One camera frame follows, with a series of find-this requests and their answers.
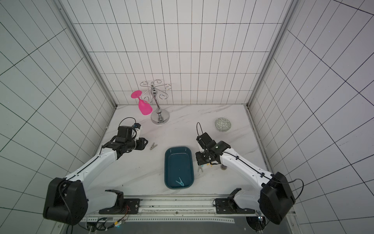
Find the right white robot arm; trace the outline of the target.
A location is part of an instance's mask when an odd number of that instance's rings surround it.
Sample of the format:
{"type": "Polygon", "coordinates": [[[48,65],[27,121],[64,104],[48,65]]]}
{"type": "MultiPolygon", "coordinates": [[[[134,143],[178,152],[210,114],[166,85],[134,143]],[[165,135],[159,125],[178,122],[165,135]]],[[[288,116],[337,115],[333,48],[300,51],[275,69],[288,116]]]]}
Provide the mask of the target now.
{"type": "Polygon", "coordinates": [[[196,159],[199,166],[221,165],[233,169],[246,179],[254,190],[241,188],[230,194],[234,208],[251,209],[279,225],[296,202],[287,178],[280,172],[275,174],[263,170],[237,153],[224,141],[215,142],[207,133],[197,137],[200,151],[196,159]]]}

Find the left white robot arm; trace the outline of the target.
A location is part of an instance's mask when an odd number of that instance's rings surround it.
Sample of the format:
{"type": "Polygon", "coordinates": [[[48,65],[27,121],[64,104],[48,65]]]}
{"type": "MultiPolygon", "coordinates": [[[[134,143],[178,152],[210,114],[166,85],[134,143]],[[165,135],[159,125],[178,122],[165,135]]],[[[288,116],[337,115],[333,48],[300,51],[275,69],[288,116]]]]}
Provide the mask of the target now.
{"type": "Polygon", "coordinates": [[[117,135],[102,145],[98,154],[64,178],[53,179],[47,189],[43,218],[68,225],[77,225],[86,215],[100,210],[120,213],[125,209],[124,195],[119,190],[105,190],[90,195],[92,182],[123,154],[142,151],[148,144],[140,137],[141,124],[119,126],[117,135]]]}

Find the teal plastic storage box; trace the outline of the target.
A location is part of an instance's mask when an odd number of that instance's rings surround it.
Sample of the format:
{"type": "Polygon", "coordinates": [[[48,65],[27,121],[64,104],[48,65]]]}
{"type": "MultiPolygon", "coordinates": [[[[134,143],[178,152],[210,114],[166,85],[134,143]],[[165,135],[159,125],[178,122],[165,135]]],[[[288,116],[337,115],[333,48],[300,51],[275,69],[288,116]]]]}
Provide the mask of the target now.
{"type": "Polygon", "coordinates": [[[187,189],[194,183],[192,153],[186,146],[171,147],[165,152],[164,183],[172,190],[187,189]],[[179,177],[185,186],[175,181],[179,177]]]}

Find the small dark cylinder jar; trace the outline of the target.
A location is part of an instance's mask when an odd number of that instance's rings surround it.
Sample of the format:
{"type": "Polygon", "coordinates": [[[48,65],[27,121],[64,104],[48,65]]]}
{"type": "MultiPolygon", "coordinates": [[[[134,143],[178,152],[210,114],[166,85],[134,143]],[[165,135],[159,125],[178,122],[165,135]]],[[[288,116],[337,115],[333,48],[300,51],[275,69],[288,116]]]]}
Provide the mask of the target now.
{"type": "Polygon", "coordinates": [[[220,167],[221,167],[222,170],[226,170],[226,169],[228,168],[227,166],[225,166],[225,165],[223,165],[223,164],[221,164],[220,167]]]}

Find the pink plastic wine glass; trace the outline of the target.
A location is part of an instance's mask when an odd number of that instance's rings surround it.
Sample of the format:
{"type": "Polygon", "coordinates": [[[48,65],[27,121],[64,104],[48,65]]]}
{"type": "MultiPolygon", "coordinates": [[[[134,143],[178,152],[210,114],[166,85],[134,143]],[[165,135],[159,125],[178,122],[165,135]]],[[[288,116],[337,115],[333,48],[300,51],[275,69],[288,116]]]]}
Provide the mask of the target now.
{"type": "Polygon", "coordinates": [[[144,116],[147,116],[149,114],[151,114],[153,112],[153,108],[151,107],[151,105],[147,102],[145,102],[141,97],[143,95],[143,92],[140,91],[140,90],[137,90],[137,91],[134,91],[132,94],[131,94],[131,98],[133,99],[138,99],[138,108],[140,110],[140,112],[144,115],[144,116]]]}

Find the chrome glass holder stand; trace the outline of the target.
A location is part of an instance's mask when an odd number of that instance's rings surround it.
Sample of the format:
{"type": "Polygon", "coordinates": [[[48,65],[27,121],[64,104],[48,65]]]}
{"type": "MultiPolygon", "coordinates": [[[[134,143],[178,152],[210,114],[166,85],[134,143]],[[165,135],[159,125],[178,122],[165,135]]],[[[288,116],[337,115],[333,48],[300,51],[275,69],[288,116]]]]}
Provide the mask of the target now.
{"type": "Polygon", "coordinates": [[[169,112],[162,109],[159,100],[166,100],[168,98],[167,90],[171,89],[171,85],[164,83],[162,80],[154,80],[152,82],[143,81],[140,86],[146,88],[142,92],[140,99],[147,104],[155,104],[156,109],[151,114],[151,120],[156,125],[166,124],[170,118],[169,112]]]}

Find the metal base rail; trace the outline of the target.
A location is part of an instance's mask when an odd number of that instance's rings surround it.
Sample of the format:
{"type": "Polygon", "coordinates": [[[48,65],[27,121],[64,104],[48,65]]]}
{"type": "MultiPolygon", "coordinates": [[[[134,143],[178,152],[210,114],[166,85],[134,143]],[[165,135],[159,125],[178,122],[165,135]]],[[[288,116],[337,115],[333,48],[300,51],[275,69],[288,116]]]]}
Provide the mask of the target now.
{"type": "Polygon", "coordinates": [[[274,210],[269,204],[262,211],[252,208],[240,208],[234,202],[234,196],[214,197],[121,197],[120,203],[112,208],[79,215],[72,225],[87,222],[94,225],[110,222],[118,226],[125,221],[203,221],[233,222],[235,216],[245,216],[249,224],[264,227],[268,222],[279,225],[290,211],[292,205],[274,210]]]}

